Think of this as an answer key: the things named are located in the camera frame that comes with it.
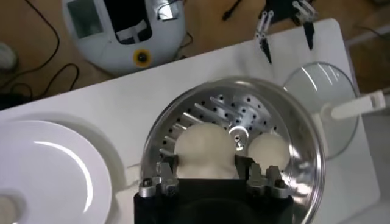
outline white countertop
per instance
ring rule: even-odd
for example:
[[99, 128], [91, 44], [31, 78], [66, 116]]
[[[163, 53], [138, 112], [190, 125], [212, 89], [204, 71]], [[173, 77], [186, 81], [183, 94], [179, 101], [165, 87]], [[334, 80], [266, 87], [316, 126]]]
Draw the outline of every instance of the white countertop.
[[[102, 153], [114, 191], [124, 184], [123, 168], [139, 163], [157, 116], [184, 91], [216, 78], [249, 75], [282, 85], [299, 66], [324, 61], [351, 71], [339, 24], [315, 23], [314, 49], [303, 28], [268, 38], [270, 65], [254, 41], [219, 49], [69, 93], [0, 111], [0, 121], [42, 119], [84, 135]], [[314, 223], [338, 223], [378, 201], [380, 192], [363, 123], [348, 149], [326, 164], [322, 202]]]

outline white dough ball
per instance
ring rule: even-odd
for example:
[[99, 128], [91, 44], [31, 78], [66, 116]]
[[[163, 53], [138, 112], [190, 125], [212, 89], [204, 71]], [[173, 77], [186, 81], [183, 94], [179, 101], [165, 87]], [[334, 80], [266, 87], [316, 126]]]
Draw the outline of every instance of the white dough ball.
[[15, 203], [8, 197], [0, 195], [0, 224], [16, 223], [16, 216]]
[[281, 136], [270, 133], [259, 135], [250, 143], [248, 156], [260, 165], [263, 175], [269, 166], [284, 170], [290, 159], [287, 142]]
[[234, 178], [235, 142], [222, 127], [203, 123], [187, 128], [177, 139], [178, 178]]

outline wooden floor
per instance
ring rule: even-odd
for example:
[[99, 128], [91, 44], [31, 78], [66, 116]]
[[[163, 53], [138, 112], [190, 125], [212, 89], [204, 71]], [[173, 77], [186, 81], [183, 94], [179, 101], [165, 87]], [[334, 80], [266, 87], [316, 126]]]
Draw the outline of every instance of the wooden floor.
[[[60, 0], [31, 2], [56, 28], [61, 43], [57, 55], [46, 67], [27, 74], [16, 82], [28, 83], [37, 96], [44, 91], [51, 77], [67, 63], [75, 63], [80, 67], [80, 79], [76, 88], [112, 78], [110, 74], [90, 65], [78, 53], [66, 31]], [[264, 0], [243, 0], [232, 17], [223, 22], [223, 13], [234, 2], [235, 0], [187, 0], [186, 25], [194, 37], [194, 43], [181, 53], [190, 57], [252, 39]], [[370, 0], [317, 0], [314, 6], [319, 12], [319, 19], [335, 18], [340, 23], [345, 40], [367, 32], [357, 26], [375, 29], [390, 24], [390, 7], [379, 7]], [[55, 36], [24, 0], [0, 1], [0, 21], [0, 41], [10, 45], [18, 53], [20, 66], [17, 72], [36, 67], [54, 50]], [[283, 21], [272, 26], [271, 33], [293, 27], [292, 22]], [[351, 47], [350, 54], [361, 90], [371, 91], [390, 86], [389, 45], [389, 41], [373, 38], [367, 43]], [[48, 96], [67, 91], [74, 73], [73, 68], [68, 68], [53, 83]], [[0, 84], [11, 77], [12, 74], [0, 75]]]

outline stainless steel steamer basket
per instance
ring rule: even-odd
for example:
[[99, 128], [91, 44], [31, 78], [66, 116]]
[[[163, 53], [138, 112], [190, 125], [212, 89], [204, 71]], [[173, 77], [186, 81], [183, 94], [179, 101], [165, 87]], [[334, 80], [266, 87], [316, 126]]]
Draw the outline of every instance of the stainless steel steamer basket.
[[253, 138], [266, 132], [288, 141], [290, 161], [282, 176], [294, 197], [294, 220], [311, 223], [325, 183], [322, 141], [304, 107], [283, 88], [264, 80], [232, 77], [207, 82], [173, 100], [149, 133], [141, 178], [156, 176], [160, 152], [174, 153], [181, 132], [201, 122], [224, 127], [234, 137], [239, 155], [247, 155]]

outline yellow circular button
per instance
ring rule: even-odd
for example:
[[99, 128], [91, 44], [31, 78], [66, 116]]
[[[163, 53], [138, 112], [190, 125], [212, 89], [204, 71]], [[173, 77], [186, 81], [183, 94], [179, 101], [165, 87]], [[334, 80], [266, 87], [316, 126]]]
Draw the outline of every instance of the yellow circular button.
[[146, 49], [138, 49], [133, 54], [134, 63], [141, 68], [146, 68], [152, 63], [151, 53]]

